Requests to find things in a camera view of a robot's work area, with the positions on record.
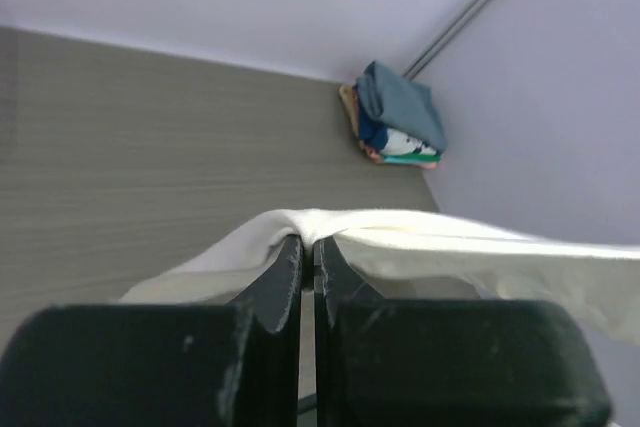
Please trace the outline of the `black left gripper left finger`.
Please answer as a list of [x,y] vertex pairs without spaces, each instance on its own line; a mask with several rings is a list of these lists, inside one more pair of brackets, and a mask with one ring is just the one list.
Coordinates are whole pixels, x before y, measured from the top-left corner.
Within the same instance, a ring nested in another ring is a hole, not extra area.
[[293,426],[303,246],[223,305],[51,306],[1,358],[5,426]]

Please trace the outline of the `cream white t shirt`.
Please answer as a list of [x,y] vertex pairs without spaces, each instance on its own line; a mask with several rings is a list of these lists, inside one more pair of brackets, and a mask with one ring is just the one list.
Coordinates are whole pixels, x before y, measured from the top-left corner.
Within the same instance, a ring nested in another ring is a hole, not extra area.
[[121,300],[178,304],[238,292],[271,265],[288,235],[306,248],[334,239],[370,277],[457,277],[501,299],[554,302],[614,339],[639,342],[638,247],[563,243],[412,210],[267,211]]

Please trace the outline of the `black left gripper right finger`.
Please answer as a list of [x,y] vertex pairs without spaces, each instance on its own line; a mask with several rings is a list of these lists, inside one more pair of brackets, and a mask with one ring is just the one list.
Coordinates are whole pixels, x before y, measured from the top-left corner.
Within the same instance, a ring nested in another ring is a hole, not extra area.
[[313,248],[321,426],[604,426],[577,324],[545,301],[383,296],[333,239]]

